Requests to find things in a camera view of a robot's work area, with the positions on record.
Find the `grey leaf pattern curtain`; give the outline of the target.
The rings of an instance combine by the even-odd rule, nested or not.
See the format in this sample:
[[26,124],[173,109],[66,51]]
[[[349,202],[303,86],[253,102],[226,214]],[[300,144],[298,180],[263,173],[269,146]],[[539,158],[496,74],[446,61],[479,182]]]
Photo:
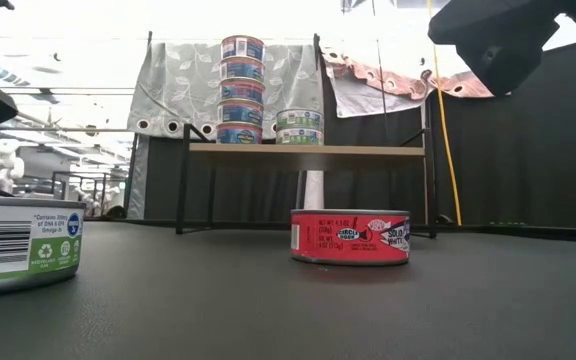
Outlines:
[[[221,44],[155,42],[142,63],[127,120],[131,131],[180,138],[190,123],[216,137]],[[324,111],[322,67],[305,42],[265,43],[263,137],[273,139],[276,114],[286,109]]]

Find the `red tuna can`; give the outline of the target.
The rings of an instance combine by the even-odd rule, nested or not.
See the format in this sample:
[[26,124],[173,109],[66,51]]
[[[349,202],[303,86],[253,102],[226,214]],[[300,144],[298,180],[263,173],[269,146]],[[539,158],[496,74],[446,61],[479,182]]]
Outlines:
[[410,217],[402,210],[295,209],[291,254],[320,264],[405,264],[410,257]]

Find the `blue salmon can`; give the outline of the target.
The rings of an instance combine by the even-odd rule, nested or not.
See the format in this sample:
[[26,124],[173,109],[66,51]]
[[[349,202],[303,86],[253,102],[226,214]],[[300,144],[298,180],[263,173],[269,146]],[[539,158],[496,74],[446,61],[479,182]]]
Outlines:
[[218,104],[218,120],[221,122],[243,122],[262,126],[263,106],[249,100],[224,100]]
[[263,83],[248,78],[225,79],[220,83],[222,100],[249,100],[263,103],[265,86]]
[[261,144],[263,129],[246,122],[225,122],[217,125],[217,142],[221,144]]
[[248,35],[232,35],[221,41],[221,58],[246,57],[263,62],[265,43]]
[[264,82],[265,66],[254,58],[229,57],[220,62],[222,80],[232,78],[247,78]]

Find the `black curtain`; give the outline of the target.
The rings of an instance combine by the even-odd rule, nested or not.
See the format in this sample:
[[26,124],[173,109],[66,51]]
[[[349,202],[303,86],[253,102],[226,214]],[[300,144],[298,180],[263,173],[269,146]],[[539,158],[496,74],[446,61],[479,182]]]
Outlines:
[[[541,65],[508,96],[429,95],[418,108],[340,118],[323,66],[324,142],[335,146],[419,145],[422,121],[432,128],[437,211],[465,225],[518,223],[576,228],[576,44],[548,51]],[[139,133],[127,199],[132,219],[176,214],[181,139]],[[189,166],[186,217],[207,219],[206,161]],[[214,220],[287,222],[304,195],[294,171],[220,167]],[[390,170],[325,171],[324,208],[407,210],[425,220],[424,163]]]

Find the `white vertical post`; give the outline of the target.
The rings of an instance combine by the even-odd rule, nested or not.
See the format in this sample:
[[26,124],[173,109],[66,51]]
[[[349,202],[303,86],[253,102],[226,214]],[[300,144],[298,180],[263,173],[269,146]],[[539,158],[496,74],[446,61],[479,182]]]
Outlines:
[[307,210],[319,210],[324,208],[323,171],[306,172],[303,208]]

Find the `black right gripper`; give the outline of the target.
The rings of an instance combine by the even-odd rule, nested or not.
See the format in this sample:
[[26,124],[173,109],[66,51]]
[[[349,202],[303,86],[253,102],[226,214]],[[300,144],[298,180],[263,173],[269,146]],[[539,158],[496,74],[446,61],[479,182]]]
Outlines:
[[450,0],[429,21],[428,36],[438,45],[456,45],[480,82],[500,96],[541,64],[563,10],[562,0]]

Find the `wooden shelf black metal frame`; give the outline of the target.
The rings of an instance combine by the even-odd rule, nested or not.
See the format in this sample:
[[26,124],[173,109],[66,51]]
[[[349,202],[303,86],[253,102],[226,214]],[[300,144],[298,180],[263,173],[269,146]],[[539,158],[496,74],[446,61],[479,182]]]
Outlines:
[[[226,166],[244,168],[304,171],[360,171],[366,169],[390,170],[395,164],[411,159],[424,162],[425,210],[427,219],[414,229],[425,236],[437,237],[437,197],[434,186],[434,156],[430,148],[432,131],[424,128],[410,139],[421,138],[427,143],[412,147],[406,140],[399,146],[333,146],[333,145],[273,145],[273,144],[217,144],[208,140],[191,124],[182,126],[181,168],[174,229],[177,234],[202,229],[282,229],[282,224],[219,223],[214,220],[216,169]],[[207,219],[192,222],[186,219],[186,200],[189,188],[189,166],[192,157],[204,157],[212,173],[209,177]]]

